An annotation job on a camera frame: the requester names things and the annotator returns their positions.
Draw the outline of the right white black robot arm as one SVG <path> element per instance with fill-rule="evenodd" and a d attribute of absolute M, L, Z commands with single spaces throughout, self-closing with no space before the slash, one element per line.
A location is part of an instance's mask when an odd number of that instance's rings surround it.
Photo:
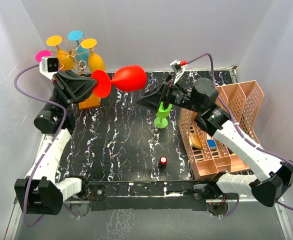
<path fill-rule="evenodd" d="M 209 186 L 214 198 L 225 194 L 244 194 L 255 197 L 266 207 L 272 207 L 293 183 L 293 163 L 273 156 L 245 134 L 235 123 L 234 117 L 216 104 L 219 93 L 212 80 L 198 79 L 191 90 L 166 80 L 147 91 L 137 103 L 157 112 L 170 104 L 196 113 L 196 125 L 226 145 L 245 162 L 252 175 L 220 173 Z"/>

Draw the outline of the orange wooden rack base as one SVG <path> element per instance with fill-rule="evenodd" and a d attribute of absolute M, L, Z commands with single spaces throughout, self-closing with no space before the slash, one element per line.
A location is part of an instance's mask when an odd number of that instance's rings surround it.
<path fill-rule="evenodd" d="M 92 94 L 88 99 L 78 103 L 78 107 L 82 111 L 99 108 L 100 106 L 101 106 L 100 98 L 96 96 L 95 94 Z"/>

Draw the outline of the teal wine glass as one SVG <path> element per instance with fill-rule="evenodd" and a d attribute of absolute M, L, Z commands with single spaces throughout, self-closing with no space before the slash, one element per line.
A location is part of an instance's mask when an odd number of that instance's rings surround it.
<path fill-rule="evenodd" d="M 67 35 L 68 40 L 76 42 L 77 46 L 75 49 L 76 55 L 75 58 L 77 61 L 85 61 L 86 63 L 88 63 L 89 60 L 89 56 L 90 56 L 90 51 L 86 48 L 83 48 L 81 46 L 81 42 L 84 40 L 84 34 L 82 31 L 80 30 L 74 30 L 71 31 L 68 35 Z"/>

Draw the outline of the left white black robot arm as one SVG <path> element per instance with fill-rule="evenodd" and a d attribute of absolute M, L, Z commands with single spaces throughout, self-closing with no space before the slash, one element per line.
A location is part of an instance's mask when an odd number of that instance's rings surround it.
<path fill-rule="evenodd" d="M 78 76 L 70 70 L 43 72 L 53 83 L 50 99 L 33 121 L 47 138 L 43 141 L 31 169 L 14 184 L 16 197 L 24 215 L 57 215 L 66 200 L 86 199 L 90 187 L 82 176 L 67 177 L 56 182 L 56 172 L 64 149 L 75 129 L 75 118 L 69 106 L 89 98 L 97 81 Z"/>

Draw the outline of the blue white box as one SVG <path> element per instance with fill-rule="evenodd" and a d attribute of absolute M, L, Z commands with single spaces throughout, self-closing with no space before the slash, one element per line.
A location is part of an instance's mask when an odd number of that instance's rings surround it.
<path fill-rule="evenodd" d="M 207 144 L 211 152 L 217 150 L 217 144 L 213 139 L 207 139 Z"/>

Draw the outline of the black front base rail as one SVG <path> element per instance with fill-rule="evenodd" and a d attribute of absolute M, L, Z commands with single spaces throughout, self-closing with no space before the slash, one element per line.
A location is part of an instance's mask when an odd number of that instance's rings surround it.
<path fill-rule="evenodd" d="M 206 211 L 225 197 L 208 181 L 89 181 L 84 188 L 91 211 L 191 209 Z"/>

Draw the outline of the orange wine glass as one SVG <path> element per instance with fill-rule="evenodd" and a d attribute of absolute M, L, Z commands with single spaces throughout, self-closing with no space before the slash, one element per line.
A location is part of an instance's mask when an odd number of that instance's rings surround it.
<path fill-rule="evenodd" d="M 73 69 L 73 60 L 70 57 L 70 54 L 68 51 L 62 50 L 59 47 L 59 44 L 61 44 L 63 41 L 63 38 L 60 35 L 53 35 L 50 36 L 47 40 L 46 40 L 46 44 L 49 47 L 56 47 L 55 55 L 59 60 L 60 63 L 60 68 L 62 71 L 67 71 L 67 70 L 72 70 Z"/>
<path fill-rule="evenodd" d="M 103 59 L 94 52 L 97 46 L 97 40 L 94 38 L 87 38 L 81 42 L 81 47 L 84 49 L 89 50 L 90 55 L 88 57 L 88 67 L 91 73 L 95 72 L 96 70 L 106 71 L 106 67 L 104 64 Z"/>

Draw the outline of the magenta wine glass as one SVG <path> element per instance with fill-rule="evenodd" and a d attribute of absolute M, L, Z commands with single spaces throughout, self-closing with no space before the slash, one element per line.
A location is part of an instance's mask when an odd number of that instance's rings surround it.
<path fill-rule="evenodd" d="M 43 57 L 51 57 L 52 53 L 49 50 L 41 50 L 35 55 L 35 60 L 40 63 Z"/>

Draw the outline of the orange wine glass left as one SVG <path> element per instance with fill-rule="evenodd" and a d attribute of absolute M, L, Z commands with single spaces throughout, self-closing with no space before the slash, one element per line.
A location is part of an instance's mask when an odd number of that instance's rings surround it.
<path fill-rule="evenodd" d="M 60 68 L 62 71 L 67 71 L 67 70 L 72 70 L 73 69 L 73 60 L 70 57 L 70 54 L 68 51 L 62 50 L 59 47 L 59 44 L 61 44 L 63 41 L 63 38 L 60 35 L 53 35 L 50 36 L 47 40 L 46 40 L 46 44 L 49 47 L 56 47 L 55 55 L 59 60 L 60 63 Z"/>

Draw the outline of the pink plastic file organizer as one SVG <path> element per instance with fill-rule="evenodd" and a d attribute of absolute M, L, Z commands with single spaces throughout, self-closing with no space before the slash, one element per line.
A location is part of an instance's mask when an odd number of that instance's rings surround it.
<path fill-rule="evenodd" d="M 263 101 L 263 91 L 255 80 L 217 87 L 219 96 L 232 111 L 239 127 L 256 143 L 259 142 L 254 132 L 254 122 Z M 250 167 L 235 155 L 226 145 L 209 136 L 195 123 L 196 113 L 182 108 L 178 118 L 178 127 L 191 172 L 197 181 L 209 180 L 219 172 L 249 174 Z M 196 133 L 202 149 L 191 147 L 190 132 Z M 207 139 L 213 139 L 216 151 L 210 151 Z"/>

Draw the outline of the yellow book in organizer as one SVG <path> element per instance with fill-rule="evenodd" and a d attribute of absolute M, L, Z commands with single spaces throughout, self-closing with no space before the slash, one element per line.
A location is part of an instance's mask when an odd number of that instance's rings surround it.
<path fill-rule="evenodd" d="M 192 148 L 196 148 L 201 150 L 202 149 L 202 144 L 201 141 L 198 137 L 198 135 L 195 132 L 190 132 L 189 133 L 189 143 Z"/>

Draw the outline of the green wine glass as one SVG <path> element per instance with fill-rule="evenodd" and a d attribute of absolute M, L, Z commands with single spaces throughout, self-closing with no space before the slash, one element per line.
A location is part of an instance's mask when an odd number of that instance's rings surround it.
<path fill-rule="evenodd" d="M 164 109 L 163 102 L 160 103 L 156 118 L 154 120 L 154 125 L 158 129 L 164 129 L 168 126 L 167 117 L 170 115 L 172 104 L 169 104 L 166 109 Z"/>

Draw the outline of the red wine glass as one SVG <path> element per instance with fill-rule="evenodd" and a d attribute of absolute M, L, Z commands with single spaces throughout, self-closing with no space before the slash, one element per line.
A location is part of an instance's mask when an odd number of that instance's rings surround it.
<path fill-rule="evenodd" d="M 112 86 L 124 92 L 134 92 L 143 89 L 147 83 L 147 75 L 139 65 L 120 68 L 112 79 L 105 71 L 98 69 L 91 74 L 90 78 L 97 82 L 92 92 L 99 98 L 108 97 Z"/>

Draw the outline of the red black push button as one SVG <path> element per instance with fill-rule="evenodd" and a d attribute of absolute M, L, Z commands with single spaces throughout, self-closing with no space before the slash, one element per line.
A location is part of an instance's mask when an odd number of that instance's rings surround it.
<path fill-rule="evenodd" d="M 160 157 L 158 162 L 158 168 L 160 171 L 164 170 L 167 166 L 168 159 L 165 156 Z"/>

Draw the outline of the orange wine glass right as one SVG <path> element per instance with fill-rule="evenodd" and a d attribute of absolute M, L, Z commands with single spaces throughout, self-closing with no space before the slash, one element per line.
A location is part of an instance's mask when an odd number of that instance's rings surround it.
<path fill-rule="evenodd" d="M 81 42 L 81 47 L 84 49 L 89 50 L 90 55 L 88 57 L 88 67 L 91 73 L 95 72 L 96 70 L 106 71 L 106 67 L 104 64 L 103 59 L 94 52 L 97 46 L 97 40 L 94 38 L 87 38 Z"/>

